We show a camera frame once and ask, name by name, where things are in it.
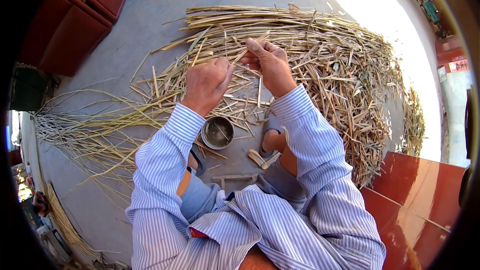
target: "slipper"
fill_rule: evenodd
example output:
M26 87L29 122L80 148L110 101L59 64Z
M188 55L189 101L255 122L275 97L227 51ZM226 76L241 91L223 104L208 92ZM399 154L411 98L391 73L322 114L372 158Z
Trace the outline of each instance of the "slipper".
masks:
M261 133L261 141L260 141L260 150L258 150L258 153L264 160L271 158L272 156L274 156L276 152L276 150L266 152L262 148L262 144L264 143L265 133L267 132L267 130L270 130L270 129L276 129L279 134L281 134L283 131L282 127L280 126L280 122L277 119L277 116L270 114L270 110L271 108L266 111L265 118L266 119L268 118L268 121L263 123L263 131Z
M198 166L197 166L197 170L196 170L196 171L197 171L196 176L199 177L199 176L201 176L202 174L205 173L205 170L206 170L206 169L205 169L204 165L202 164L202 162L200 161L200 159L199 159L199 158L197 157L197 155L195 154L195 152L194 152L193 149L190 149L190 153L193 155L193 158L197 161Z

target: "left hand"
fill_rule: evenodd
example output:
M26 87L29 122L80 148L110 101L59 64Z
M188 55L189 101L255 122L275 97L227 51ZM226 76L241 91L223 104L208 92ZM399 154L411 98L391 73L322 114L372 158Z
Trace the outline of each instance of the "left hand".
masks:
M187 93L180 103L205 117L222 99L236 68L224 56L193 66L187 71Z

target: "shirt sleeve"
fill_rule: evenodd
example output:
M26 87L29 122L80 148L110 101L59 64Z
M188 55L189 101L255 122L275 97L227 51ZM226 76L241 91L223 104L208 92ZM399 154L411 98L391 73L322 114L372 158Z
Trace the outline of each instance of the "shirt sleeve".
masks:
M133 225L133 269L164 269L187 245L188 222L180 212L177 188L204 123L177 103L165 126L135 154L135 188L125 210Z
M272 109L285 126L288 147L297 157L297 181L307 197L301 212L346 262L381 269L385 245L351 181L352 166L345 161L338 132L315 108L302 85L277 99Z

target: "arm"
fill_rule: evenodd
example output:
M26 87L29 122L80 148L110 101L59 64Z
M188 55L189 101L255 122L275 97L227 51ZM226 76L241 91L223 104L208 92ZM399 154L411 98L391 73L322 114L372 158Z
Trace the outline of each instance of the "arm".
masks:
M307 196L303 214L345 261L380 269L385 246L351 181L352 167L345 162L338 132L315 108L304 87L295 84L284 50L251 39L247 47L242 63L261 72L265 87L278 97L273 112L285 126L288 147L297 157L297 180Z
M227 90L234 66L212 59L188 70L187 93L165 126L135 154L135 189L125 213L133 225L134 269L164 269L187 246L188 222L177 188L203 118Z

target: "red tag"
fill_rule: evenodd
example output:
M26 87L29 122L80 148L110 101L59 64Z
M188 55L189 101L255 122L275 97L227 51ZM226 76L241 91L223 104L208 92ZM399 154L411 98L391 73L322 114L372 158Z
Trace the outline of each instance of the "red tag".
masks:
M189 229L190 229L190 234L191 234L191 236L192 236L193 238L205 238L205 237L208 238L208 236L207 236L206 234L204 234L204 233L201 232L201 231L197 231L197 230L196 230L195 228L193 228L193 227L189 227Z

